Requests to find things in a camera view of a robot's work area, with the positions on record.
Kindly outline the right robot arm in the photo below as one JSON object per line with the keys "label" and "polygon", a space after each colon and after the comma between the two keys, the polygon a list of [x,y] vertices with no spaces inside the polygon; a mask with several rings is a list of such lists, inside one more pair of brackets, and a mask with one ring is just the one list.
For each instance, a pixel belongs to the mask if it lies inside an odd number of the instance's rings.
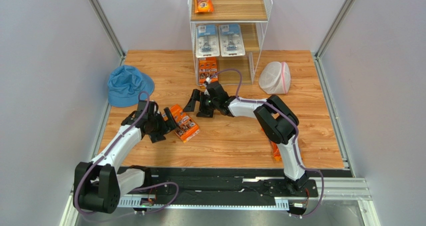
{"label": "right robot arm", "polygon": [[230,96],[218,82],[209,83],[205,91],[193,90],[184,112],[193,112],[199,103],[198,117],[211,118],[215,111],[230,117],[257,119],[264,133],[274,142],[283,161],[287,183],[301,190],[308,176],[298,146],[299,120],[277,95],[267,99],[245,99]]}

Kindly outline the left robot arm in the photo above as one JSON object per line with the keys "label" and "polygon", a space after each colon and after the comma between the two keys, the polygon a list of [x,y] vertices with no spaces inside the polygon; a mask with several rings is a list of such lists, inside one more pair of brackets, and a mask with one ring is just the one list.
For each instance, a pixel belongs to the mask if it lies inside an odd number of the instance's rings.
{"label": "left robot arm", "polygon": [[154,101],[140,100],[137,110],[121,123],[113,140],[89,162],[80,162],[74,170],[73,206],[83,215],[113,213],[122,196],[154,188],[151,170],[131,166],[119,169],[129,152],[145,136],[152,143],[163,141],[178,125],[169,108],[160,112]]}

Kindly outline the white Gillette razor pack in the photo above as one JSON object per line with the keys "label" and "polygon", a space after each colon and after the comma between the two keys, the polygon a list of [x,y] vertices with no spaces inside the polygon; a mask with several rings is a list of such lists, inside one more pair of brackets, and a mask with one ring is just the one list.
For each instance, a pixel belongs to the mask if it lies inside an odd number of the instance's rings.
{"label": "white Gillette razor pack", "polygon": [[244,56],[246,53],[241,26],[237,23],[218,26],[220,55],[222,57]]}

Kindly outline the orange razor box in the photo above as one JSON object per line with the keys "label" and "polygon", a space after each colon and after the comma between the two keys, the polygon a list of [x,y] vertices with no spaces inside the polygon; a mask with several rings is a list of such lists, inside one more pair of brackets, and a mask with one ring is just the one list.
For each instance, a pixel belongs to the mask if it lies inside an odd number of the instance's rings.
{"label": "orange razor box", "polygon": [[199,125],[178,105],[170,108],[171,114],[177,123],[175,134],[184,142],[188,142],[200,132]]}
{"label": "orange razor box", "polygon": [[207,78],[212,82],[218,81],[218,76],[212,76],[218,71],[217,59],[215,57],[205,57],[198,59],[198,81],[203,85]]}

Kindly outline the blue card razor blister pack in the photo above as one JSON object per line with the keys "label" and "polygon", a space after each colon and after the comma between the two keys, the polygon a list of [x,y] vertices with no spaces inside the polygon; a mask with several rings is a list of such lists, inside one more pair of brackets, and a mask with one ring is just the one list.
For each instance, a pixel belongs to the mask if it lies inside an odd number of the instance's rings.
{"label": "blue card razor blister pack", "polygon": [[214,24],[198,25],[196,27],[196,58],[220,56],[218,28]]}

